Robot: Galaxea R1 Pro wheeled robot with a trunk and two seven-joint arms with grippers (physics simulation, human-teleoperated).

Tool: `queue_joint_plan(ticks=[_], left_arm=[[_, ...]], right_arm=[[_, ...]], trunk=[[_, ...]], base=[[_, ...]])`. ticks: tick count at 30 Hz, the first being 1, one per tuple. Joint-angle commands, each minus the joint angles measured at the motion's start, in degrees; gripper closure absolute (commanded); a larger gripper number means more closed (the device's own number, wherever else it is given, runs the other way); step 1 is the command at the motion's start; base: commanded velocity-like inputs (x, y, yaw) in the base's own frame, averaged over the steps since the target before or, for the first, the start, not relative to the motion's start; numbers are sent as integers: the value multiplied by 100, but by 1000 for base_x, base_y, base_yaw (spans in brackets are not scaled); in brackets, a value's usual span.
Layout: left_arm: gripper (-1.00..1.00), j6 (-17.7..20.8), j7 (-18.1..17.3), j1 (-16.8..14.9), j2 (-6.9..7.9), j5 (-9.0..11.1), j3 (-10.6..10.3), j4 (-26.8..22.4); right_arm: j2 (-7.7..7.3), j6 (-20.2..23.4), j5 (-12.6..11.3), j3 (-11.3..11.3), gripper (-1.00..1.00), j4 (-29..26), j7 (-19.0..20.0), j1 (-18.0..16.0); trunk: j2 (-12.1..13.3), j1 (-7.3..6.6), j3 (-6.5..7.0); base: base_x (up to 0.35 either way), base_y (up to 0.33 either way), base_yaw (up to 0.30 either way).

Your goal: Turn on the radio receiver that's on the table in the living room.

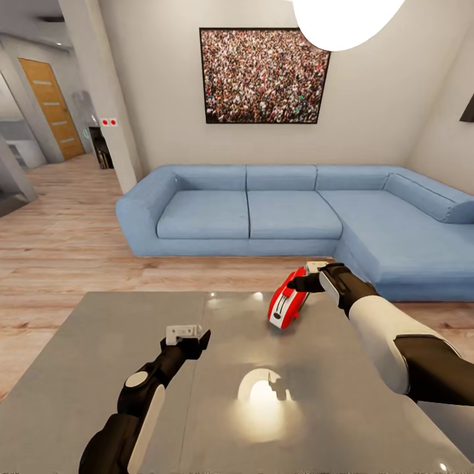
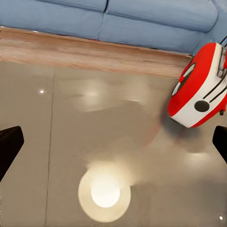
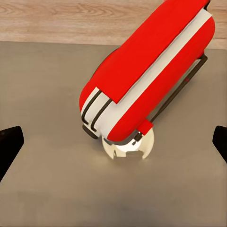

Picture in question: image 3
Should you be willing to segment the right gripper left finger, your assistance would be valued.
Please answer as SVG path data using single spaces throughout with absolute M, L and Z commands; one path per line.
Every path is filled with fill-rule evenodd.
M 20 126 L 0 131 L 0 181 L 24 144 Z

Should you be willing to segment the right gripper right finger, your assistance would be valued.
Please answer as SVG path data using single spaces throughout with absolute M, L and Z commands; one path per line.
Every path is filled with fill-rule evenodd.
M 227 163 L 227 128 L 217 126 L 212 142 Z

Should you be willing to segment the radio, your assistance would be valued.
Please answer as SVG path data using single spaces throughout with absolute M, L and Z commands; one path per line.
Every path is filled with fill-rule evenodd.
M 211 0 L 166 0 L 95 70 L 82 89 L 82 128 L 92 138 L 122 141 L 136 129 L 136 141 L 191 80 L 208 57 L 204 49 L 216 26 L 207 11 Z M 165 101 L 147 116 L 196 61 L 201 59 Z

